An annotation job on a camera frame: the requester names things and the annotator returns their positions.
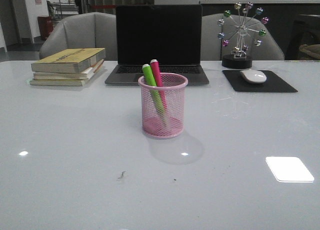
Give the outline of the ferris wheel desk ornament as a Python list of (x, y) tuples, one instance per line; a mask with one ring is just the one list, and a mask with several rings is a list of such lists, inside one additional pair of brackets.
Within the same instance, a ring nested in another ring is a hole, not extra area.
[[(222, 65), (231, 69), (249, 69), (252, 67), (252, 58), (249, 56), (249, 45), (246, 43), (247, 38), (253, 40), (253, 44), (259, 47), (262, 44), (260, 37), (264, 37), (267, 34), (265, 29), (253, 29), (253, 26), (257, 24), (267, 24), (269, 22), (268, 17), (261, 18), (260, 21), (254, 23), (254, 17), (248, 17), (249, 11), (253, 8), (254, 3), (248, 1), (247, 3), (236, 2), (234, 9), (238, 12), (238, 17), (233, 18), (230, 10), (225, 10), (221, 18), (216, 21), (216, 24), (223, 28), (228, 27), (230, 32), (219, 32), (217, 38), (221, 40), (221, 46), (226, 48), (234, 39), (235, 45), (231, 48), (230, 54), (222, 56)], [(254, 37), (254, 33), (257, 33), (259, 38)]]

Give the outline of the pink mesh pen holder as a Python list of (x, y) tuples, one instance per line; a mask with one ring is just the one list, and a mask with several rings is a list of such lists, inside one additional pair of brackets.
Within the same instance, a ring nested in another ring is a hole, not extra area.
[[(176, 73), (161, 73), (163, 87), (148, 85), (142, 76), (138, 79), (141, 90), (142, 129), (148, 136), (167, 139), (184, 130), (185, 87), (188, 79)], [(164, 91), (167, 109), (160, 91)]]

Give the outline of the middle cream book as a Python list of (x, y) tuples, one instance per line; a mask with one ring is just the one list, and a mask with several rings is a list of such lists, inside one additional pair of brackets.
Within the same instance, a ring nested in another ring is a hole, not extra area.
[(104, 60), (100, 60), (94, 66), (88, 67), (80, 73), (54, 73), (54, 72), (34, 72), (35, 80), (89, 80), (103, 65)]

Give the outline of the red trash bin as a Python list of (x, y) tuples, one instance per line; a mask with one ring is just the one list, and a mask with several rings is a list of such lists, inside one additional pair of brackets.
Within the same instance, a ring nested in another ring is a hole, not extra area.
[(40, 38), (46, 40), (53, 31), (53, 22), (50, 16), (38, 16), (37, 17)]

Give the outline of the grey open laptop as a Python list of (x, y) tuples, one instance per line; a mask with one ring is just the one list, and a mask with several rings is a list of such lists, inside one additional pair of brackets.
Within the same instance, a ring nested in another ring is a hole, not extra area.
[(136, 86), (151, 60), (162, 73), (185, 76), (190, 86), (209, 84), (201, 66), (201, 33), (199, 4), (117, 6), (117, 65), (105, 84)]

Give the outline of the pink highlighter pen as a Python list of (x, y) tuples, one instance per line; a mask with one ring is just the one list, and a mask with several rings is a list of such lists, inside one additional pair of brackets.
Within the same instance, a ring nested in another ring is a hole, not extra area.
[[(150, 61), (150, 67), (151, 67), (151, 70), (152, 70), (152, 74), (153, 74), (154, 80), (156, 82), (156, 86), (157, 87), (163, 87), (163, 82), (162, 82), (159, 62), (156, 59), (152, 59)], [(159, 94), (160, 94), (164, 109), (166, 110), (167, 109), (167, 103), (166, 103), (165, 92), (163, 90), (160, 90)]]

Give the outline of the dark wooden chair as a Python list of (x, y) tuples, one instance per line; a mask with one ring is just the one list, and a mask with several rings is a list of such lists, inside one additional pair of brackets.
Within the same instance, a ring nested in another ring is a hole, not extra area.
[(286, 60), (298, 60), (302, 56), (301, 45), (320, 43), (320, 16), (299, 14), (293, 21), (290, 41), (285, 53)]

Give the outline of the white computer mouse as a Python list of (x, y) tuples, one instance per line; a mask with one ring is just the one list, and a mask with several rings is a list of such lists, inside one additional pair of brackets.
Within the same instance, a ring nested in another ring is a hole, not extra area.
[(261, 84), (266, 82), (267, 76), (260, 70), (245, 69), (240, 71), (242, 78), (251, 84)]

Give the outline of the bottom pale book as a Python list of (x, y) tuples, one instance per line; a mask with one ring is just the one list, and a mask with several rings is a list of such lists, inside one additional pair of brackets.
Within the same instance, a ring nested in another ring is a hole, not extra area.
[(80, 86), (81, 87), (81, 86), (84, 86), (90, 79), (85, 79), (85, 80), (80, 80), (80, 79), (78, 79), (78, 80), (69, 80), (69, 79), (68, 80), (49, 80), (49, 79), (37, 80), (37, 79), (32, 78), (29, 81), (29, 84), (33, 85), (33, 86), (73, 86), (73, 87)]

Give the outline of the top yellow book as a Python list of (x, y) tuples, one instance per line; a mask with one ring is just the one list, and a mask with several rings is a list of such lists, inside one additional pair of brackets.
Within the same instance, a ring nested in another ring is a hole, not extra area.
[(31, 64), (33, 72), (77, 74), (105, 59), (105, 48), (65, 49)]

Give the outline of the black mouse pad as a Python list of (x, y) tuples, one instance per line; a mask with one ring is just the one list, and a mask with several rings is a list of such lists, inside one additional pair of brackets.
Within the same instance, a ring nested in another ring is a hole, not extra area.
[(248, 93), (297, 93), (298, 90), (270, 70), (260, 70), (264, 74), (264, 81), (249, 81), (241, 70), (222, 71), (232, 88), (236, 92)]

